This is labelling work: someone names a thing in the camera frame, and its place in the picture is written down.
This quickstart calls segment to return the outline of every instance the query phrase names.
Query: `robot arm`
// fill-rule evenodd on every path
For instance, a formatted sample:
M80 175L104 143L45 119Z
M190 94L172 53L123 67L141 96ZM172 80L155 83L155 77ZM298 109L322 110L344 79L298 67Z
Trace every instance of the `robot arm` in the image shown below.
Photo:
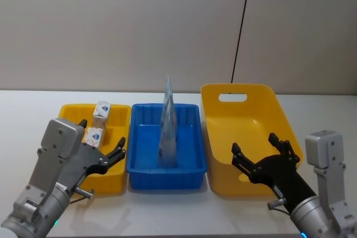
M304 237L356 237L356 217L345 201L342 135L323 131L306 138L307 161L315 166L320 198L300 177L290 143L279 141L271 133L269 142L280 154L265 157L258 163L246 158L239 146L232 147L232 164L245 173L252 183L270 187L279 200L268 203L268 208L284 205L296 227Z
M74 193L91 198L93 193L79 188L90 174L105 174L125 157L125 138L112 152L103 155L81 140L86 120L79 125L65 119L49 122L37 150L38 161L28 185L13 205L13 212L2 223L0 234L11 230L19 238L45 237L70 204Z

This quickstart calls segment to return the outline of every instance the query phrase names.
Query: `yellow bin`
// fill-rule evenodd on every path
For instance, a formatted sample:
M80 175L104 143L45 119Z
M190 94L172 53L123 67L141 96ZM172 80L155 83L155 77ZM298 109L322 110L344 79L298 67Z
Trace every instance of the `yellow bin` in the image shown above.
M61 109L59 117L79 123L82 119L88 121L88 127L93 122L95 104L67 104ZM118 144L121 137L125 137L124 149L128 147L129 122L131 107L126 105L112 104L107 121L107 129L100 151L107 154ZM126 157L114 165L105 175L92 174L81 184L85 190L94 189L99 194L121 193L126 186L125 162Z
M244 101L220 101L221 94L244 94ZM248 177L231 164L232 143L237 142L252 162L278 154L268 141L274 132L288 139L302 162L303 154L293 130L274 91L265 85L209 84L201 89L201 118L208 178L211 189L225 197L271 195L265 185L252 184Z

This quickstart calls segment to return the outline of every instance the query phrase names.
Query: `wall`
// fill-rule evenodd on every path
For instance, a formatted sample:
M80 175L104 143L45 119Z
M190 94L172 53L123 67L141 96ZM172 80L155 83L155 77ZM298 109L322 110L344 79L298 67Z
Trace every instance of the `wall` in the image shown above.
M244 1L0 0L0 89L357 93L357 0Z

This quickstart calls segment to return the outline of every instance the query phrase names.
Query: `blue bin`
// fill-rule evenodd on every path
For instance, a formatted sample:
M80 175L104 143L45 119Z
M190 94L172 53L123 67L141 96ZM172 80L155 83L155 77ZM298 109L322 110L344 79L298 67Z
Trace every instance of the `blue bin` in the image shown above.
M175 104L177 167L158 167L162 104L135 104L129 132L127 172L136 190L197 189L207 171L197 105Z

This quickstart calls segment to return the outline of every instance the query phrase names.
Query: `white table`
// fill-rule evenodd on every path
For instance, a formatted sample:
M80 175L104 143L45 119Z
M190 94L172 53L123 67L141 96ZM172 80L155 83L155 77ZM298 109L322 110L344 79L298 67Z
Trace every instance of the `white table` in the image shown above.
M305 135L338 130L344 135L346 197L357 207L357 96L279 96L305 153ZM159 93L97 93L52 91L0 91L0 220L30 179L37 161L36 149L50 119L68 103L160 103ZM176 103L200 106L200 94L175 94ZM312 167L303 163L301 176L317 191ZM224 200L205 181L196 192L137 193L130 188L121 196L94 198L70 205L49 237L117 237L155 235L215 235L298 237L285 214L268 211L267 201Z

